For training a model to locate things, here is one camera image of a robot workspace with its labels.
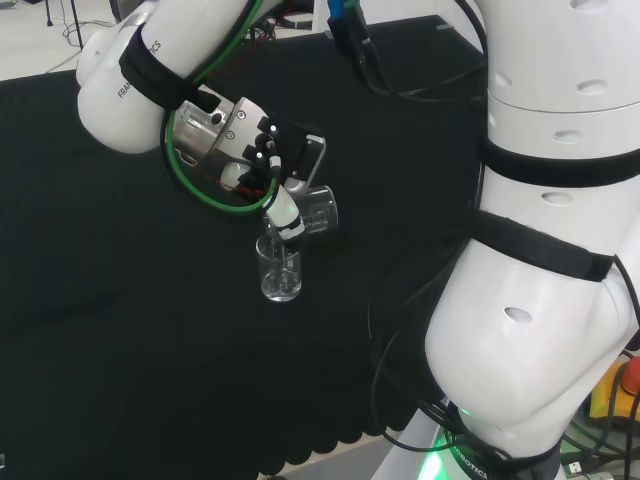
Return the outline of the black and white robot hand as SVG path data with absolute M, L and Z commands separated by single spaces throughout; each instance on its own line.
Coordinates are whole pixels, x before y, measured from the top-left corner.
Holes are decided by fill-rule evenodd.
M 309 233 L 300 197 L 322 162 L 325 138 L 246 97 L 223 104 L 231 110 L 212 125 L 198 179 L 214 201 L 238 214 L 263 214 L 273 234 L 297 248 Z

